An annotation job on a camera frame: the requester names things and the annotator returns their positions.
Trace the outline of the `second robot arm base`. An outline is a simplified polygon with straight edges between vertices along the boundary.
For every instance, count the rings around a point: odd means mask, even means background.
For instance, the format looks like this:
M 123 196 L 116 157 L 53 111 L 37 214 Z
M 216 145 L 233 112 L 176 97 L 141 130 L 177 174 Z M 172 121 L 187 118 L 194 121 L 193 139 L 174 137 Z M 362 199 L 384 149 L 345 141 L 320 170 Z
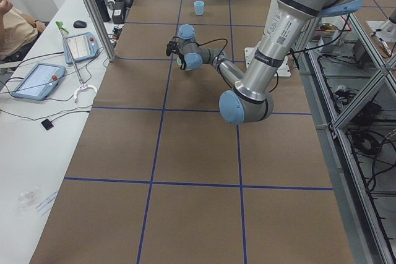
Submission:
M 371 29 L 371 35 L 378 37 L 381 41 L 395 42 L 395 11 L 386 21 L 367 21 L 366 23 Z

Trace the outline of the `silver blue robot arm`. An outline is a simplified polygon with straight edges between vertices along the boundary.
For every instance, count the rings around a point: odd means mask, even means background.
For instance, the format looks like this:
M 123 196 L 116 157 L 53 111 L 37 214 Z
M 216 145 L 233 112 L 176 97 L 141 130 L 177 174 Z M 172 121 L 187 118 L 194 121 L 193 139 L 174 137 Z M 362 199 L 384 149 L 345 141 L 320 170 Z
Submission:
M 273 99 L 267 87 L 308 20 L 350 14 L 363 3 L 363 0 L 276 1 L 277 12 L 245 72 L 223 50 L 201 47 L 195 39 L 194 27 L 189 24 L 180 26 L 178 40 L 167 45 L 167 55 L 177 54 L 182 70 L 210 64 L 230 85 L 231 90 L 223 92 L 219 99 L 220 114 L 230 124 L 257 122 L 271 115 Z

